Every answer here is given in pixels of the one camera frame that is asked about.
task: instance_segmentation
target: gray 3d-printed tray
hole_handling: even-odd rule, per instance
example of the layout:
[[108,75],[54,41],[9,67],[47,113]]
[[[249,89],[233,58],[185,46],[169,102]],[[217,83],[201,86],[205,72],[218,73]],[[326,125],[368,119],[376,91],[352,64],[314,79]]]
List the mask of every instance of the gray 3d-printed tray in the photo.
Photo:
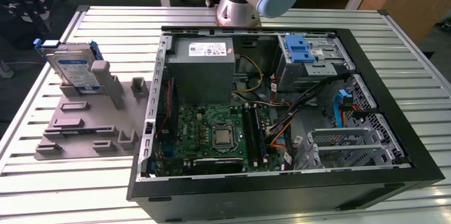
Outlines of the gray 3d-printed tray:
[[142,78],[120,84],[121,109],[114,108],[108,95],[61,96],[35,148],[35,160],[133,153],[142,134],[149,85]]

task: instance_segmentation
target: aluminum table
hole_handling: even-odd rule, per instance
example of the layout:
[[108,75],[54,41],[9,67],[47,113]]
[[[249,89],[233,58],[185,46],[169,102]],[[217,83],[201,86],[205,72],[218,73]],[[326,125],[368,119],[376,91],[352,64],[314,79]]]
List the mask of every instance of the aluminum table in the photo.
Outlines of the aluminum table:
[[[212,26],[213,15],[208,8],[92,6],[75,12],[61,41],[94,40],[120,80],[136,76],[149,80],[160,27]],[[261,18],[261,24],[350,29],[446,178],[365,210],[213,223],[449,223],[451,87],[390,17],[376,11],[290,10],[280,18]],[[61,95],[58,84],[46,64],[0,141],[0,219],[5,223],[152,223],[125,200],[132,156],[34,160]]]

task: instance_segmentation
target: green circuit board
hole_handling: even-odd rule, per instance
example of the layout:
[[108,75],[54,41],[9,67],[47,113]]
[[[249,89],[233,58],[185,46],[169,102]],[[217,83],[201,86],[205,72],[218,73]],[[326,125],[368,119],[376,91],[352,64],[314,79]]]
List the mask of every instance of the green circuit board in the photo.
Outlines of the green circuit board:
[[[260,124],[269,125],[268,108],[257,109]],[[214,129],[232,128],[232,146],[217,149],[213,144]],[[246,162],[245,136],[242,133],[241,106],[182,106],[178,109],[174,158],[236,157],[244,160],[244,172],[278,170],[277,154],[269,154],[268,162],[253,167]]]

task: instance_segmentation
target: orange wire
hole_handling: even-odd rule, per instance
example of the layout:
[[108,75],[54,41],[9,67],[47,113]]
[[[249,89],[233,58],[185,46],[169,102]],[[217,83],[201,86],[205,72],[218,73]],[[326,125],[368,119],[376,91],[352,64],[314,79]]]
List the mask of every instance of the orange wire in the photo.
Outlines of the orange wire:
[[280,130],[280,132],[277,133],[277,135],[273,137],[273,139],[272,139],[272,141],[270,141],[270,144],[269,144],[270,147],[274,146],[274,141],[277,140],[278,136],[282,134],[284,130],[286,130],[286,128],[288,128],[288,126],[289,126],[289,124],[290,124],[292,121],[293,121],[293,120],[290,119],[289,122],[288,122],[288,124],[285,124],[285,126],[281,128],[281,130]]

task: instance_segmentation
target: red wire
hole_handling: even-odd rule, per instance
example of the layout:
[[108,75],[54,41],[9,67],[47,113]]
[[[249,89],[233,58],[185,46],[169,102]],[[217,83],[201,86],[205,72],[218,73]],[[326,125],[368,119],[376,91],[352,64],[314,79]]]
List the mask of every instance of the red wire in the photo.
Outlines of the red wire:
[[160,130],[157,131],[156,135],[160,134],[162,127],[164,127],[164,124],[166,123],[166,120],[168,120],[168,117],[169,117],[169,112],[170,112],[169,90],[170,90],[170,80],[168,81],[168,92],[166,92],[166,115],[164,117],[162,124],[161,124]]
[[340,117],[341,117],[341,125],[344,127],[344,112],[342,111],[340,111]]

